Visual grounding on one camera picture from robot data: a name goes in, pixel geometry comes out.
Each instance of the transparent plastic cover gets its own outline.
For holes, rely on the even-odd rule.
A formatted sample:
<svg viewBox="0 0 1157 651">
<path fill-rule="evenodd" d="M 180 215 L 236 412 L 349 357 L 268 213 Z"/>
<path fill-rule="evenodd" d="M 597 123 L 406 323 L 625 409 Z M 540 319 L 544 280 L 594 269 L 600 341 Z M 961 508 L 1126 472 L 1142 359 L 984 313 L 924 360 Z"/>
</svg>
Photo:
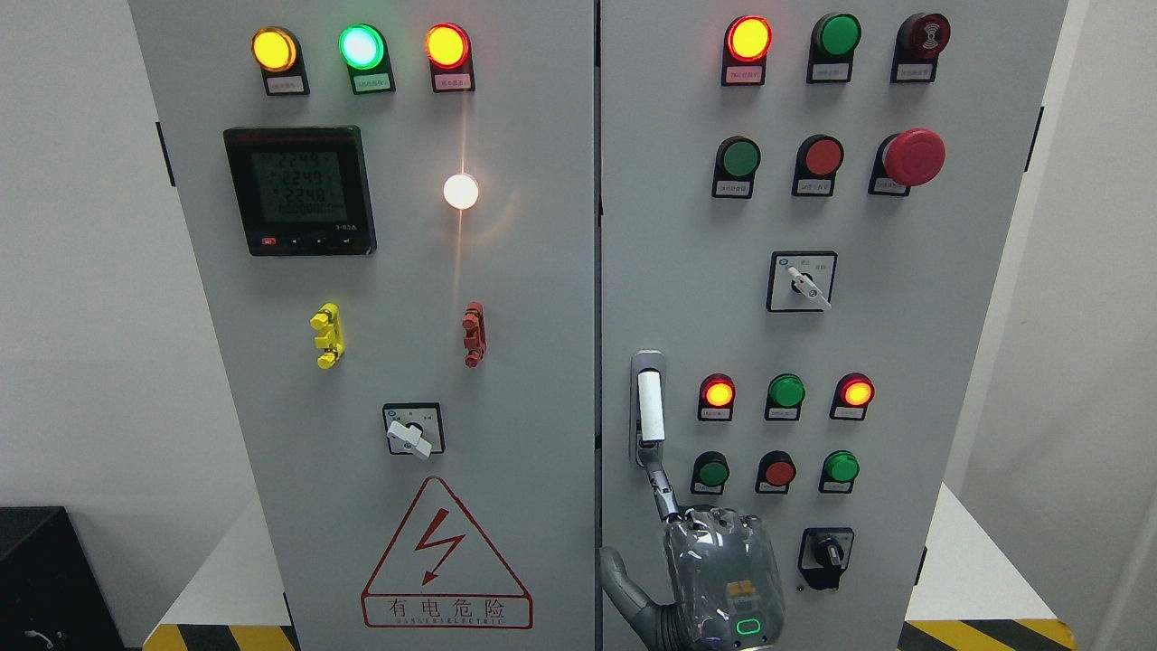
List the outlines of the transparent plastic cover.
<svg viewBox="0 0 1157 651">
<path fill-rule="evenodd" d="M 768 649 L 783 630 L 775 553 L 754 516 L 697 508 L 666 525 L 671 585 L 697 649 Z"/>
</svg>

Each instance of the indicator light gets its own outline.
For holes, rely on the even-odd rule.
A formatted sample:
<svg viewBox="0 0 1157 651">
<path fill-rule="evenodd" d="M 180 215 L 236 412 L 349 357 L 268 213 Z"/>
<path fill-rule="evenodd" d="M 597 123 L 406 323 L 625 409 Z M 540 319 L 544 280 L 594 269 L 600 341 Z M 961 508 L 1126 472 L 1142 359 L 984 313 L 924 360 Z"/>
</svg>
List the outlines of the indicator light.
<svg viewBox="0 0 1157 651">
<path fill-rule="evenodd" d="M 756 635 L 764 630 L 764 624 L 756 619 L 739 620 L 735 623 L 735 631 L 739 635 Z"/>
<path fill-rule="evenodd" d="M 855 454 L 841 450 L 824 460 L 824 479 L 838 484 L 849 484 L 860 476 L 860 460 Z"/>
<path fill-rule="evenodd" d="M 952 27 L 943 14 L 913 14 L 896 32 L 892 83 L 931 83 Z"/>
<path fill-rule="evenodd" d="M 860 21 L 852 14 L 828 14 L 816 24 L 816 45 L 828 57 L 846 57 L 860 44 Z"/>
<path fill-rule="evenodd" d="M 871 402 L 874 390 L 867 380 L 854 380 L 843 386 L 843 402 L 849 407 L 863 407 Z"/>
<path fill-rule="evenodd" d="M 715 150 L 712 197 L 750 199 L 754 190 L 759 161 L 759 145 L 751 138 L 732 135 L 721 142 Z"/>
<path fill-rule="evenodd" d="M 439 23 L 426 32 L 426 56 L 440 68 L 456 68 L 470 56 L 470 37 L 454 23 Z"/>
<path fill-rule="evenodd" d="M 297 38 L 282 27 L 263 27 L 250 42 L 266 95 L 309 95 Z"/>
<path fill-rule="evenodd" d="M 699 420 L 730 421 L 735 406 L 735 383 L 716 373 L 699 385 Z"/>
<path fill-rule="evenodd" d="M 727 383 L 715 383 L 714 385 L 707 387 L 707 391 L 703 392 L 703 399 L 706 399 L 707 405 L 710 405 L 712 407 L 727 407 L 734 398 L 735 390 L 732 390 Z"/>
<path fill-rule="evenodd" d="M 761 16 L 743 16 L 727 30 L 727 47 L 744 62 L 758 61 L 772 47 L 772 25 Z"/>
<path fill-rule="evenodd" d="M 354 95 L 392 93 L 393 69 L 385 38 L 374 25 L 354 23 L 338 36 L 338 51 L 346 60 Z"/>
<path fill-rule="evenodd" d="M 756 493 L 787 494 L 788 487 L 795 478 L 796 467 L 790 454 L 782 450 L 768 452 L 759 460 L 759 471 L 756 473 Z"/>
<path fill-rule="evenodd" d="M 691 493 L 695 495 L 723 495 L 723 486 L 731 476 L 723 454 L 710 451 L 695 458 L 691 471 Z"/>
<path fill-rule="evenodd" d="M 253 35 L 253 58 L 268 72 L 285 72 L 297 62 L 297 40 L 280 27 L 263 27 Z"/>
<path fill-rule="evenodd" d="M 469 173 L 455 173 L 442 184 L 445 202 L 458 209 L 472 207 L 478 201 L 478 180 Z"/>
<path fill-rule="evenodd" d="M 772 47 L 772 25 L 762 16 L 739 16 L 723 36 L 723 86 L 762 86 L 767 72 L 767 51 Z"/>
<path fill-rule="evenodd" d="M 432 27 L 426 32 L 426 57 L 435 93 L 474 90 L 473 49 L 466 30 L 449 22 Z"/>
<path fill-rule="evenodd" d="M 843 164 L 843 145 L 826 133 L 809 136 L 796 151 L 794 197 L 831 197 L 835 193 L 835 171 Z"/>
<path fill-rule="evenodd" d="M 338 37 L 338 47 L 346 65 L 355 69 L 373 69 L 385 57 L 385 40 L 368 24 L 352 24 Z"/>
<path fill-rule="evenodd" d="M 876 387 L 863 373 L 849 373 L 835 385 L 831 417 L 837 421 L 863 421 Z"/>
</svg>

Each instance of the white switch handle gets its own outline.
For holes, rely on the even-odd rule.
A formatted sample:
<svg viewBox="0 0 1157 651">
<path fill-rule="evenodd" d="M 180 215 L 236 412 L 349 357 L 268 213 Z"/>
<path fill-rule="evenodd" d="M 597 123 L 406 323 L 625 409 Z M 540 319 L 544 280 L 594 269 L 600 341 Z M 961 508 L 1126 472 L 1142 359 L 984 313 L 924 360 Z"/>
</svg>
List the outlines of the white switch handle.
<svg viewBox="0 0 1157 651">
<path fill-rule="evenodd" d="M 403 426 L 400 422 L 393 421 L 385 431 L 385 436 L 400 443 L 401 447 L 423 461 L 430 458 L 433 446 L 430 442 L 422 438 L 422 431 L 419 428 Z"/>
<path fill-rule="evenodd" d="M 639 423 L 642 443 L 666 439 L 666 432 L 663 431 L 663 386 L 658 371 L 643 371 L 639 375 Z"/>
<path fill-rule="evenodd" d="M 827 311 L 832 309 L 832 303 L 827 302 L 827 296 L 824 295 L 823 289 L 816 286 L 816 282 L 799 272 L 798 268 L 794 266 L 788 267 L 788 274 L 791 276 L 791 283 L 795 284 L 796 289 L 804 295 L 808 299 L 819 305 L 819 309 Z"/>
</svg>

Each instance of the meter button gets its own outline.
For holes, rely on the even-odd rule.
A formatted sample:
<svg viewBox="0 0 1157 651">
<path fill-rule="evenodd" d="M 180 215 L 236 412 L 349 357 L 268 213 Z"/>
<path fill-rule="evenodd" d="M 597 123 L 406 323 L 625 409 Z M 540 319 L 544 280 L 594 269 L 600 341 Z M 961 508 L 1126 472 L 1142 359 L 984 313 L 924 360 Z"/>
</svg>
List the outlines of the meter button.
<svg viewBox="0 0 1157 651">
<path fill-rule="evenodd" d="M 705 452 L 695 459 L 691 472 L 691 493 L 695 495 L 723 495 L 723 486 L 731 476 L 727 458 L 718 452 Z"/>
</svg>

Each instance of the yellow terminal connector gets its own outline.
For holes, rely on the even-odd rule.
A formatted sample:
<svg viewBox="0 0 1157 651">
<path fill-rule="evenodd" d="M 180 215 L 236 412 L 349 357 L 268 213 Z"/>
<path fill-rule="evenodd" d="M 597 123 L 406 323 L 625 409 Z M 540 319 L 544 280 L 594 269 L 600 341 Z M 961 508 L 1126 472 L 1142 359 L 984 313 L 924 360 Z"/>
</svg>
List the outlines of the yellow terminal connector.
<svg viewBox="0 0 1157 651">
<path fill-rule="evenodd" d="M 309 319 L 309 325 L 317 331 L 314 348 L 325 352 L 317 358 L 319 369 L 332 369 L 346 353 L 346 342 L 341 336 L 341 316 L 338 305 L 327 302 Z"/>
</svg>

